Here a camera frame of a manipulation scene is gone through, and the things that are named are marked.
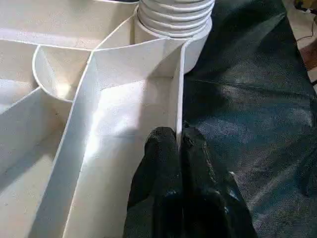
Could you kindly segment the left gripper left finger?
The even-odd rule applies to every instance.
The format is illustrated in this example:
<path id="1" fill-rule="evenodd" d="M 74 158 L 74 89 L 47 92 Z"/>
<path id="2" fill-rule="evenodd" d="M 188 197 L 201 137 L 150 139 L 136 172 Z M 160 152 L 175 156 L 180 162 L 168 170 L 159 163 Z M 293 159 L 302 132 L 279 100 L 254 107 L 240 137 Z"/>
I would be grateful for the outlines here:
<path id="1" fill-rule="evenodd" d="M 134 173 L 124 224 L 125 238 L 179 238 L 183 186 L 178 145 L 170 127 L 151 131 Z"/>

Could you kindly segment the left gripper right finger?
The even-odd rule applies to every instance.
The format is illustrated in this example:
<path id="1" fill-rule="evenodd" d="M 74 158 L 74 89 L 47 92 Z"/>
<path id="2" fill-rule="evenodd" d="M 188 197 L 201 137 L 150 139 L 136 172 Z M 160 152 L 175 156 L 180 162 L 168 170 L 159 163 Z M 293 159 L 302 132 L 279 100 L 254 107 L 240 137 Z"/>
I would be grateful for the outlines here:
<path id="1" fill-rule="evenodd" d="M 232 173 L 201 132 L 183 127 L 180 158 L 188 238 L 256 238 L 252 216 Z"/>

